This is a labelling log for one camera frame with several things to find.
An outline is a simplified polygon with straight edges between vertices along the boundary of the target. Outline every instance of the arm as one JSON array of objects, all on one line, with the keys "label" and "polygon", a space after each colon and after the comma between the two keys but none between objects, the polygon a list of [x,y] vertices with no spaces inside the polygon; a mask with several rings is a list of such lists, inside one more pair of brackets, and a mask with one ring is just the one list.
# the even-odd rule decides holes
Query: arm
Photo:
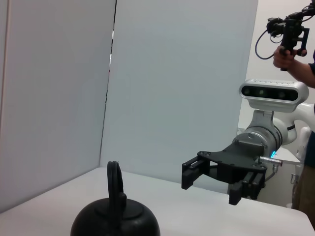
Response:
[{"label": "arm", "polygon": [[292,65],[288,68],[288,72],[296,80],[305,83],[311,88],[315,88],[315,75],[310,65],[294,60]]},{"label": "arm", "polygon": [[296,51],[293,55],[290,51],[286,51],[286,56],[280,54],[280,47],[274,52],[274,65],[277,68],[287,68],[290,75],[296,80],[305,83],[307,86],[315,88],[315,64],[308,65],[294,59]]}]

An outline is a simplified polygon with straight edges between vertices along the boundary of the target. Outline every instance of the white backdrop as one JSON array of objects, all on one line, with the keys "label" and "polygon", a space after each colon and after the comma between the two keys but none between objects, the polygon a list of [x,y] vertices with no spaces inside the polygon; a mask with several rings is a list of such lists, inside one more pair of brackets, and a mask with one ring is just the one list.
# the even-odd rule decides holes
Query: white backdrop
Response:
[{"label": "white backdrop", "polygon": [[115,0],[10,2],[0,212],[99,166],[115,9]]},{"label": "white backdrop", "polygon": [[[119,0],[101,165],[181,181],[236,135],[256,0]],[[226,192],[208,177],[195,186]]]}]

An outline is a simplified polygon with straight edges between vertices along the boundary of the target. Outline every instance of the person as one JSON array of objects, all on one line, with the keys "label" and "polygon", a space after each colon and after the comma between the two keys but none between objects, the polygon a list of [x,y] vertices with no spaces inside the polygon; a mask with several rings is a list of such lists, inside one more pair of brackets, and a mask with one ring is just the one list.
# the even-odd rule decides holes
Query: person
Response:
[{"label": "person", "polygon": [[[305,64],[296,60],[297,51],[285,51],[285,56],[280,53],[279,46],[274,52],[274,66],[286,68],[288,73],[296,80],[315,88],[315,63]],[[312,132],[307,145],[304,169],[297,183],[293,196],[292,208],[305,213],[315,229],[315,133]]]}]

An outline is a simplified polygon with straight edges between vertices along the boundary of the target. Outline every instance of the person's hand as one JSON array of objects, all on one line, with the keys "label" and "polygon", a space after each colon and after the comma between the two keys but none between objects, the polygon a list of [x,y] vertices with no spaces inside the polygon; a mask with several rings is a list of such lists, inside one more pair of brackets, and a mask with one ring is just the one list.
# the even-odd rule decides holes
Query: person's hand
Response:
[{"label": "person's hand", "polygon": [[[285,56],[280,53],[280,50],[283,50],[283,46],[279,46],[276,51],[274,52],[274,66],[277,68],[285,68],[290,69],[294,62],[294,57],[297,54],[297,50],[293,50],[292,54],[289,50],[285,51]],[[302,55],[306,55],[307,51],[303,50]]]}]

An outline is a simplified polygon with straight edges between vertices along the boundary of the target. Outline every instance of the table surface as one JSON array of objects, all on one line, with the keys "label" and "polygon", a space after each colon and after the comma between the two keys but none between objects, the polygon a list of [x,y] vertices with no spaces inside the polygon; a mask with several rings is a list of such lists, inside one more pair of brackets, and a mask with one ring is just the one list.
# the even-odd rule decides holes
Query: table surface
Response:
[{"label": "table surface", "polygon": [[[315,236],[307,216],[292,209],[123,172],[128,198],[149,207],[161,236]],[[106,168],[97,168],[0,214],[1,236],[69,236],[79,211],[106,198]]]},{"label": "table surface", "polygon": [[279,148],[273,158],[282,160],[284,164],[300,164],[299,159],[297,159],[296,156],[294,156],[288,149],[285,149],[283,147]]}]

